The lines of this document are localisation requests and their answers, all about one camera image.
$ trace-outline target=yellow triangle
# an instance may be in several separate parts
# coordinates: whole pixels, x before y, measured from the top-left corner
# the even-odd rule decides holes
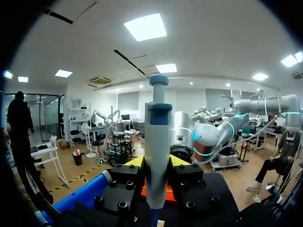
[[[183,161],[182,159],[176,157],[176,156],[173,156],[173,155],[170,155],[170,159],[171,159],[171,162],[173,164],[173,166],[179,166],[179,165],[191,165],[190,163],[186,162],[186,161]]]
[[[142,161],[143,161],[144,155],[141,155],[125,164],[123,164],[124,166],[130,166],[130,165],[134,165],[134,166],[138,166],[141,167],[142,166]]]

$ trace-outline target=standing fan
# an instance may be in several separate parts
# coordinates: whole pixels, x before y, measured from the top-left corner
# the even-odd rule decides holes
[[[85,135],[86,144],[89,146],[89,151],[90,151],[90,153],[88,153],[86,157],[95,157],[96,154],[91,151],[90,141],[88,140],[89,130],[91,129],[91,127],[87,123],[83,123],[81,129],[82,129],[82,133]]]

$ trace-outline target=glass door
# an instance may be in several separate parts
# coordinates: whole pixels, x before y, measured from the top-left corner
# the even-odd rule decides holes
[[[40,122],[42,141],[48,141],[52,135],[57,136],[57,138],[59,138],[59,97],[41,95],[40,98]]]
[[[33,122],[32,134],[29,136],[31,146],[42,143],[40,129],[40,95],[24,94],[24,102],[30,110]]]

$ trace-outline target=yellow-black floor tape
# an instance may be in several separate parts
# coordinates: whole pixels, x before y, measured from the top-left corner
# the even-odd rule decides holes
[[[89,181],[85,180],[85,179],[83,178],[83,176],[86,175],[86,174],[88,174],[88,173],[90,173],[90,172],[92,172],[93,170],[97,169],[98,167],[100,167],[100,166],[102,166],[102,165],[103,165],[103,164],[97,165],[96,167],[92,168],[91,170],[86,171],[85,173],[81,174],[80,176],[75,177],[74,179],[72,179],[72,180],[69,181],[68,183],[74,182],[75,180],[78,180],[78,179],[82,179],[85,183],[88,183]],[[61,186],[59,186],[59,187],[57,187],[57,188],[54,188],[53,190],[50,190],[50,191],[48,191],[48,192],[49,192],[49,193],[54,192],[54,191],[56,191],[56,190],[58,190],[58,189],[60,189],[60,188],[63,188],[63,187],[65,187],[65,186],[66,186],[66,184],[62,184]]]

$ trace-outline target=ceiling air conditioner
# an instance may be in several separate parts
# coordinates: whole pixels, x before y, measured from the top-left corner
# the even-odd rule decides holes
[[[113,81],[106,77],[96,77],[96,78],[92,79],[90,82],[96,83],[96,84],[110,84]]]
[[[291,74],[291,76],[297,80],[297,79],[302,79],[303,78],[303,73],[302,72],[294,72]]]

